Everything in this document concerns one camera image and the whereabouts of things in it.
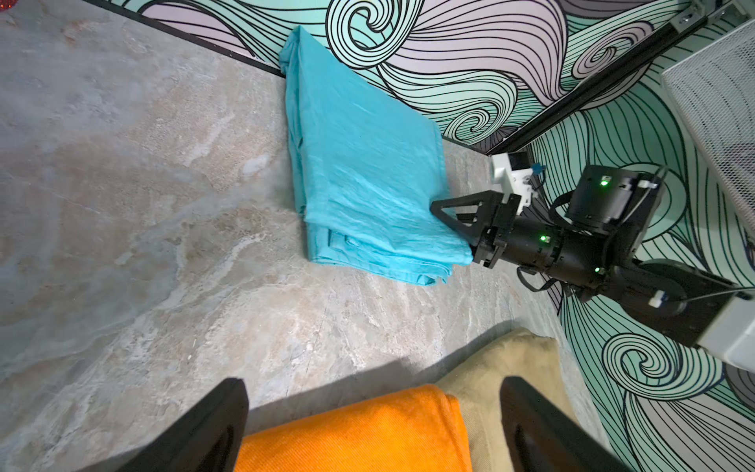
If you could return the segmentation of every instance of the orange towel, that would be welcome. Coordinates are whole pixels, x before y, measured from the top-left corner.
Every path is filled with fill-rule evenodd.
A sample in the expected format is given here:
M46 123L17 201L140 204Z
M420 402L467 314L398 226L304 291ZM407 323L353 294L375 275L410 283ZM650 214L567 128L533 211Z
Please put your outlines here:
M471 472L459 402L435 385L244 438L234 472Z

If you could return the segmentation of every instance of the gray marble surface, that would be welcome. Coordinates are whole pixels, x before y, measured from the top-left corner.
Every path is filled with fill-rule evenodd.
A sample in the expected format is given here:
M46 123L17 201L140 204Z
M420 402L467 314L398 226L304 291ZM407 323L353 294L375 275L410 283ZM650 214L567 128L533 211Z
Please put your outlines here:
M509 264L418 288L305 258L283 79L79 0L0 14L0 469L142 446L225 377L248 430L437 380L516 326L559 339ZM445 143L456 194L487 161Z

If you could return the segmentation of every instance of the blue fabric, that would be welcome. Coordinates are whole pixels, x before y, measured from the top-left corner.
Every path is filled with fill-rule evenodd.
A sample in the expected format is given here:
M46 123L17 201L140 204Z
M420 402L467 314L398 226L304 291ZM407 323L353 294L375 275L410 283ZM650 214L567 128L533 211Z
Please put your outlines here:
M369 85L301 26L279 59L310 260L416 285L469 264L469 245L430 213L449 195L438 126Z

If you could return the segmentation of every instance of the white bracket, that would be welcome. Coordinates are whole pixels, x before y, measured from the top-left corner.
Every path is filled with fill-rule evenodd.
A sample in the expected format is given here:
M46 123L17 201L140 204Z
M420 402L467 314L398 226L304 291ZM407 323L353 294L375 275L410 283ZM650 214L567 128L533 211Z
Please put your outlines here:
M501 186L504 203L509 201L509 196L512 193L522 197L516 214L522 213L524 207L532 203L532 185L529 183L532 178L532 169L511 170L509 155L503 153L490 156L490 170L493 184Z

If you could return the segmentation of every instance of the beige cloth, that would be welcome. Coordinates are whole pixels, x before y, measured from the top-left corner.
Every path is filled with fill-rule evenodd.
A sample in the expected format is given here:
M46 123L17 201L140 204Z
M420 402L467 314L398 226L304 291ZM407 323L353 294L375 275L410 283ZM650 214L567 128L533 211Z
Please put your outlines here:
M509 375L527 380L577 422L561 379L556 340L515 329L474 353L436 384L459 400L473 472L513 471L498 397L501 382Z

